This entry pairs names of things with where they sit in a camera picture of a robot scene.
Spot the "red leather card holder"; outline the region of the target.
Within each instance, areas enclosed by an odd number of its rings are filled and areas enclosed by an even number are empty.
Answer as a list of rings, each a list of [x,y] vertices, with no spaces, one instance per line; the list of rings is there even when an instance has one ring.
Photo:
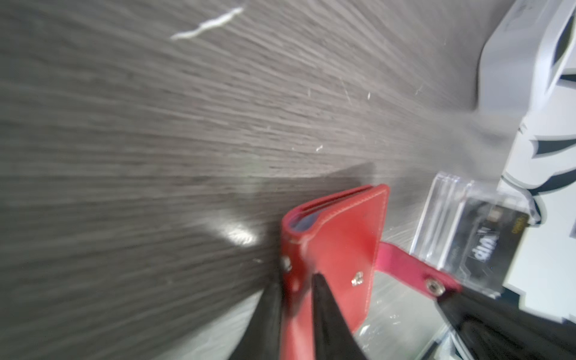
[[[390,188],[365,185],[299,205],[281,221],[286,315],[282,359],[313,359],[313,274],[322,274],[349,334],[366,320],[376,272],[432,299],[459,293],[450,275],[381,240]]]

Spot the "black vip card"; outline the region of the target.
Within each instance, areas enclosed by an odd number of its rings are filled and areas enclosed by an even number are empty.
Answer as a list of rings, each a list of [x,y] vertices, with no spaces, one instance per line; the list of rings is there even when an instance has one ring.
[[[516,208],[468,199],[458,208],[442,271],[465,287],[498,297],[529,219]]]

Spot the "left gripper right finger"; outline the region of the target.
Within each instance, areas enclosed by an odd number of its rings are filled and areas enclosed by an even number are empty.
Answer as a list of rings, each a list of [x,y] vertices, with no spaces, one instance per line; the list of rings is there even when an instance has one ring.
[[[315,359],[366,360],[325,277],[320,273],[312,276],[312,294]]]

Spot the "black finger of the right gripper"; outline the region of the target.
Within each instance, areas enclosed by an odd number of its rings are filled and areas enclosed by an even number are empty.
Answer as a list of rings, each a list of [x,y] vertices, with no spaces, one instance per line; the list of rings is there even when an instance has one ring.
[[[436,300],[474,359],[574,359],[575,325],[554,322],[471,289]]]

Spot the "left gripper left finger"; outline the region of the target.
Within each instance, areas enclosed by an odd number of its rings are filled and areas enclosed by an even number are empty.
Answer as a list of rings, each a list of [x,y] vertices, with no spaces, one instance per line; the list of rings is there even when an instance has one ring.
[[[284,289],[276,274],[265,287],[252,318],[229,360],[279,359],[281,357]]]

